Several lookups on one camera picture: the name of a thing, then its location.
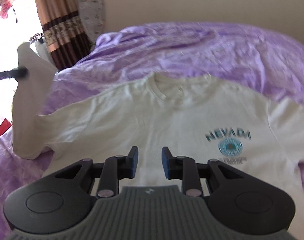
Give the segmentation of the purple bed sheet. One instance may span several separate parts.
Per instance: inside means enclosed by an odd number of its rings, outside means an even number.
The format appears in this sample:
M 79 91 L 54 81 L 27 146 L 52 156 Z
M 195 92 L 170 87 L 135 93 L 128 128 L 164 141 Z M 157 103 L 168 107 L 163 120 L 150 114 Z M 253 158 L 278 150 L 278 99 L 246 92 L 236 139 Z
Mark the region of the purple bed sheet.
M 43 103 L 46 114 L 152 71 L 171 77 L 212 74 L 273 100 L 304 104 L 304 45 L 282 34 L 227 23 L 153 23 L 101 35 L 75 66 L 54 68 L 26 46 L 19 63 L 21 102 Z

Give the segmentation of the brown patterned curtain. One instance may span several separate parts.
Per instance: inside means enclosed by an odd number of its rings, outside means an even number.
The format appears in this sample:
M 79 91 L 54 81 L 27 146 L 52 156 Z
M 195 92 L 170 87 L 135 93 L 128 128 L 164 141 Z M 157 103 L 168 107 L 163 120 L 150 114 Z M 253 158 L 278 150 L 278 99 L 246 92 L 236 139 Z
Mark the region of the brown patterned curtain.
M 58 70 L 74 66 L 90 53 L 77 0 L 35 0 L 35 3 L 47 50 Z

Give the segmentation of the white Nevada t-shirt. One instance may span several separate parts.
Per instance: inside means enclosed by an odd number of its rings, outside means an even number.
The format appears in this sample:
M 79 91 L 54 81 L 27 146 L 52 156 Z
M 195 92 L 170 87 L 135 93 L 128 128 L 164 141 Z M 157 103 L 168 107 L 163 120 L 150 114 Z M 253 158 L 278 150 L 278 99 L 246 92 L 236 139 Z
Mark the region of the white Nevada t-shirt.
M 109 88 L 43 115 L 54 67 L 18 47 L 28 69 L 13 101 L 13 151 L 36 159 L 52 150 L 47 173 L 81 158 L 94 161 L 139 149 L 137 174 L 127 186 L 167 185 L 161 149 L 196 161 L 222 160 L 283 189 L 296 205 L 290 233 L 304 239 L 304 106 L 272 101 L 237 83 L 210 75 L 171 79 L 159 73 Z

